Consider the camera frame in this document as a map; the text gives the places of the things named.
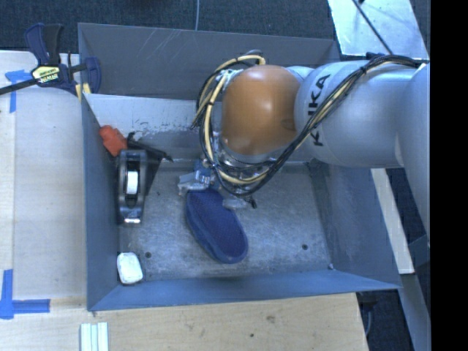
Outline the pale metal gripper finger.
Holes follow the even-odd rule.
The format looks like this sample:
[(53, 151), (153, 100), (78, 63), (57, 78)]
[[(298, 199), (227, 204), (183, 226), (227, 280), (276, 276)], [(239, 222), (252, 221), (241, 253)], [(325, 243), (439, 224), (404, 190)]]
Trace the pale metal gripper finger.
[(209, 188), (209, 185), (205, 184), (179, 184), (178, 185), (178, 194), (182, 197), (186, 196), (189, 192), (199, 192), (199, 191), (205, 191)]
[(179, 176), (179, 185), (209, 185), (209, 176), (200, 171), (194, 171)]

